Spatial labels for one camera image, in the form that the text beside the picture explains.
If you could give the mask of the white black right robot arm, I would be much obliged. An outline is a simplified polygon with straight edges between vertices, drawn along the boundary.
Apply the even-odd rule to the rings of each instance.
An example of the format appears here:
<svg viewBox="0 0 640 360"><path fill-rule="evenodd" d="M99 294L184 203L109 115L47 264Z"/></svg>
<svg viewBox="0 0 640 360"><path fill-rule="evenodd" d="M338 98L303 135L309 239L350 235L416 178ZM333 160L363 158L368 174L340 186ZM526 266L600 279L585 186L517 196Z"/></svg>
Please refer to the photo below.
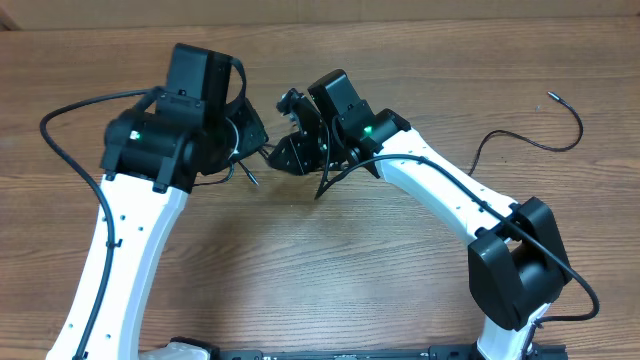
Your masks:
<svg viewBox="0 0 640 360"><path fill-rule="evenodd" d="M290 89L276 105L296 123L268 161L293 175L323 174L322 196L348 171L374 177L418 200L463 242L469 288L485 315L471 344L432 345L423 353L384 351L382 359L565 359L563 345L541 345L534 332L569 282L569 264L551 209L519 203L477 182L431 148L390 109L374 113L337 69L307 93Z"/></svg>

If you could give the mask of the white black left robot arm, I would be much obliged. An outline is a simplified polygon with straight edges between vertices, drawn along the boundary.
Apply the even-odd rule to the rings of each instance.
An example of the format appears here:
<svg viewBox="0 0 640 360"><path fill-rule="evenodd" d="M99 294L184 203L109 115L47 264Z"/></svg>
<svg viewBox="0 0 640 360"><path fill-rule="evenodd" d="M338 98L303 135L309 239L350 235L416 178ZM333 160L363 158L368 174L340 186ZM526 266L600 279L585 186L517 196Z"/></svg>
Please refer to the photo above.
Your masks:
<svg viewBox="0 0 640 360"><path fill-rule="evenodd" d="M198 176L228 181L267 142L244 92L228 97L233 56L187 44L167 80L134 90L104 135L103 176L90 180L96 227L51 359L137 359L143 315L168 237Z"/></svg>

